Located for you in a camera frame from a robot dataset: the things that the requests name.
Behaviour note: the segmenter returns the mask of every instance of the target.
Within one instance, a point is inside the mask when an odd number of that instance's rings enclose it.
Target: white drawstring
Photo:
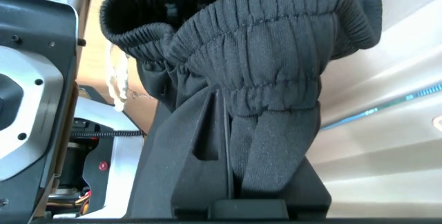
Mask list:
[[[116,111],[123,111],[124,106],[127,102],[127,91],[128,91],[128,60],[129,56],[122,51],[120,56],[119,64],[117,70],[112,63],[112,48],[113,44],[107,41],[107,46],[105,50],[106,57],[106,85],[108,86],[109,95],[113,99],[115,104],[114,109]],[[119,95],[115,90],[114,83],[117,79],[117,86],[119,90]]]

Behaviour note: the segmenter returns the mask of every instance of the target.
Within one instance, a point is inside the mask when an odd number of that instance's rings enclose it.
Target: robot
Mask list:
[[[106,219],[115,219],[115,223],[133,223],[130,219],[121,218],[125,217],[131,194],[134,194],[134,180],[145,135],[124,112],[116,112],[93,88],[75,83],[81,49],[87,44],[83,36],[89,1],[0,0],[2,223],[62,223],[60,218],[71,218],[69,223],[109,223]],[[392,40],[400,35],[398,28],[401,25],[412,24],[413,21],[425,19],[425,30],[429,30],[431,24],[432,28],[441,29],[442,26],[436,24],[437,17],[429,17],[442,13],[440,2],[441,0],[412,0],[408,7],[412,10],[401,11],[408,5],[402,1],[397,3],[394,0],[384,0],[386,6],[395,5],[397,11],[387,10],[385,13],[387,17],[384,26],[387,30],[381,47],[369,51],[368,54],[355,55],[362,57],[360,60],[365,55],[377,55],[394,43]],[[422,31],[417,31],[417,36],[423,35]],[[442,113],[434,110],[440,109],[442,102],[441,63],[436,62],[441,53],[441,38],[436,34],[432,38],[427,46],[417,41],[421,49],[415,48],[414,51],[421,56],[408,59],[410,64],[402,63],[386,69],[389,67],[388,62],[394,61],[391,58],[382,64],[382,68],[367,69],[363,78],[359,77],[359,80],[355,79],[353,82],[334,80],[339,77],[334,72],[338,69],[331,65],[331,72],[326,71],[324,74],[329,79],[324,81],[334,81],[335,85],[325,83],[325,91],[321,95],[324,108],[323,129],[309,150],[308,159],[305,159],[299,169],[293,202],[285,203],[277,199],[221,200],[208,207],[209,214],[203,220],[413,223],[410,219],[330,218],[370,217],[365,214],[364,209],[375,211],[384,217],[410,217],[403,215],[394,206],[382,207],[392,215],[386,214],[379,207],[379,203],[387,203],[387,198],[393,199],[392,205],[400,203],[402,198],[395,198],[383,191],[392,191],[393,186],[377,187],[377,183],[400,184],[403,180],[410,182],[408,189],[424,187],[431,189],[430,191],[434,189],[435,192],[433,196],[423,194],[420,197],[418,193],[409,193],[404,198],[412,198],[412,202],[407,204],[421,200],[430,210],[441,204],[434,186],[434,183],[440,185],[437,183],[442,181],[440,160],[437,160],[436,155],[429,153],[427,158],[419,157],[415,162],[408,163],[409,166],[416,166],[411,172],[398,169],[392,165],[394,162],[387,163],[388,166],[376,163],[386,156],[397,156],[396,161],[405,162],[400,157],[410,155],[407,145],[415,144],[416,149],[422,152],[438,147],[438,142],[428,142],[442,138],[439,117]],[[360,64],[351,64],[348,60],[336,66],[363,67]],[[428,71],[429,76],[419,75],[418,71],[412,69],[413,66]],[[395,71],[405,71],[410,77],[398,77]],[[386,81],[390,83],[381,88],[381,84]],[[335,93],[333,89],[337,86],[348,89],[341,94]],[[78,97],[82,91],[88,98]],[[360,97],[349,99],[348,94],[358,94]],[[223,133],[220,142],[228,142],[228,114],[222,100],[216,102],[219,113],[217,118],[222,123],[216,127],[219,133]],[[413,112],[416,107],[421,109],[419,114]],[[416,118],[404,124],[400,121],[404,115],[398,113],[399,109],[407,115],[415,115]],[[167,114],[167,110],[161,106],[158,106],[157,112]],[[364,136],[365,132],[361,131],[363,127],[381,128],[379,119],[387,120],[392,127],[404,125],[403,140],[406,145],[398,142],[386,145],[385,141],[389,139],[387,136],[397,135],[397,132],[385,129],[383,133],[386,136],[382,133],[371,138]],[[406,127],[410,126],[414,128],[408,131]],[[354,142],[349,136],[362,137],[362,141]],[[331,145],[329,137],[338,141]],[[366,149],[359,148],[359,144],[367,144],[363,141],[374,138],[378,142],[372,143]],[[368,169],[370,165],[378,169]],[[221,176],[226,181],[230,180],[228,173]],[[422,183],[415,178],[433,178],[433,181],[425,179]],[[370,197],[367,192],[358,190],[358,187],[369,189],[371,200],[361,200]],[[190,193],[200,198],[207,195],[206,192],[198,191]],[[182,194],[182,198],[185,197],[189,197],[188,192]],[[66,207],[66,199],[74,199],[69,201],[72,207]],[[184,219],[189,222],[200,220],[191,213],[192,207],[198,207],[198,204],[189,207],[189,203],[180,198],[176,198],[171,204],[176,215],[183,216],[180,222]],[[356,216],[348,215],[346,209],[352,209]],[[294,212],[296,218],[292,218],[290,214]],[[442,216],[431,212],[430,217]],[[437,223],[440,219],[415,221]],[[138,223],[149,222],[151,221],[143,220]]]

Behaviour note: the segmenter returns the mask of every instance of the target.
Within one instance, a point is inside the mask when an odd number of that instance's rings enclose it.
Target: wooden floor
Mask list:
[[[109,102],[111,98],[104,81],[104,48],[106,40],[99,27],[98,12],[103,0],[91,0],[89,16],[86,24],[85,37],[86,47],[81,52],[79,72],[77,76],[78,84],[95,87]],[[113,61],[117,65],[119,57],[118,48],[114,49]],[[129,89],[138,94],[145,94],[146,91],[141,85],[135,67],[135,60],[129,61]],[[157,101],[151,97],[129,98],[126,105],[126,112],[132,119],[147,132],[151,126]]]

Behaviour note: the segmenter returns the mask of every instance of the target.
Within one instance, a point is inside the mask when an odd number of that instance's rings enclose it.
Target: gathered fabric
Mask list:
[[[104,0],[100,24],[173,114],[220,86],[235,182],[256,198],[291,180],[320,128],[321,73],[375,46],[381,15],[381,0]]]

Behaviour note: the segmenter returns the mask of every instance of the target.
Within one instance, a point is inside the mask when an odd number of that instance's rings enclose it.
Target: coiled black cable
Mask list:
[[[71,138],[113,138],[144,136],[143,131],[71,131]]]

